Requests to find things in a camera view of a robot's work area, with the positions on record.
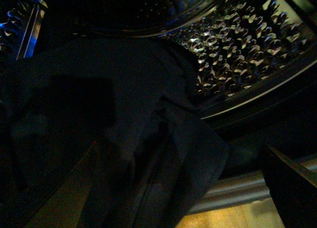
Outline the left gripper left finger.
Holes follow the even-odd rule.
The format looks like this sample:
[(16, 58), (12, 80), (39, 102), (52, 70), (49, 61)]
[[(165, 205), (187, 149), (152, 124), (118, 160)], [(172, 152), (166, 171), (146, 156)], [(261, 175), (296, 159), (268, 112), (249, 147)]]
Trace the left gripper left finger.
[(40, 207), (26, 228), (76, 228), (94, 178), (97, 145), (93, 142), (62, 184)]

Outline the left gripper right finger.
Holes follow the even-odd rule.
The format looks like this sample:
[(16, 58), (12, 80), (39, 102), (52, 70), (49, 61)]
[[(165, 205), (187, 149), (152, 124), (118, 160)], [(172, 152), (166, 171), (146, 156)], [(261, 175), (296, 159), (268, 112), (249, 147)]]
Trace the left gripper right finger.
[(317, 174), (263, 145), (259, 161), (266, 186), (286, 228), (317, 226)]

